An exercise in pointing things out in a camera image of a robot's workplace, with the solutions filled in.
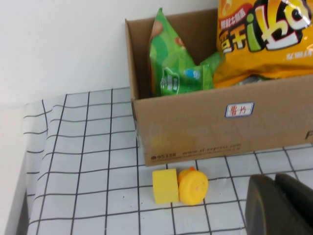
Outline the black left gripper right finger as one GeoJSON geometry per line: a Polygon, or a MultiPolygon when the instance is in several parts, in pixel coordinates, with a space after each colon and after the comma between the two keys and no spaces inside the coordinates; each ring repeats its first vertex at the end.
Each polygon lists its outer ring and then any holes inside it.
{"type": "Polygon", "coordinates": [[[311,235],[313,233],[313,190],[295,178],[278,173],[275,184],[282,192],[289,212],[290,228],[295,235],[311,235]]]}

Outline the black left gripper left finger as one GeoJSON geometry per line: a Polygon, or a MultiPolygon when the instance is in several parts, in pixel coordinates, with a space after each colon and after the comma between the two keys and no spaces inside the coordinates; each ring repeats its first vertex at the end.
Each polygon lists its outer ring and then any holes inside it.
{"type": "Polygon", "coordinates": [[[248,235],[294,235],[290,228],[288,205],[275,179],[252,175],[246,198],[246,233],[248,235]]]}

